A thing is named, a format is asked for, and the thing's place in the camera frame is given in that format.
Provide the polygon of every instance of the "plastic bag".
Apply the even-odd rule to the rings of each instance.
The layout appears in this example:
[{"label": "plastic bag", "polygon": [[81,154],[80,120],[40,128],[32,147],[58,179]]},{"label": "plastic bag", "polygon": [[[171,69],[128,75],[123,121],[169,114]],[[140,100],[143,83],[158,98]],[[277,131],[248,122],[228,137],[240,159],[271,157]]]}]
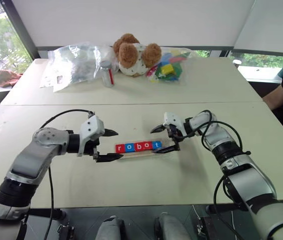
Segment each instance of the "plastic bag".
[{"label": "plastic bag", "polygon": [[101,62],[111,62],[112,72],[119,69],[112,47],[89,42],[60,47],[48,52],[49,62],[43,73],[40,87],[53,86],[57,92],[83,81],[93,82],[101,77]]},{"label": "plastic bag", "polygon": [[195,51],[188,48],[162,47],[159,63],[147,73],[152,83],[180,83],[185,76],[186,62],[198,58]]}]

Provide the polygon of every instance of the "teddy bear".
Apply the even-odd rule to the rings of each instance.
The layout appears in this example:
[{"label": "teddy bear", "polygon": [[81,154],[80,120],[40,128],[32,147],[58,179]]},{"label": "teddy bear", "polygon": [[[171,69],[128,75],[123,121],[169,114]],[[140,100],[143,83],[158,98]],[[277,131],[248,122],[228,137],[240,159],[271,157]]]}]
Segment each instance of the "teddy bear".
[{"label": "teddy bear", "polygon": [[147,46],[130,33],[126,33],[112,46],[119,62],[120,71],[128,76],[145,74],[162,57],[162,50],[156,43]]}]

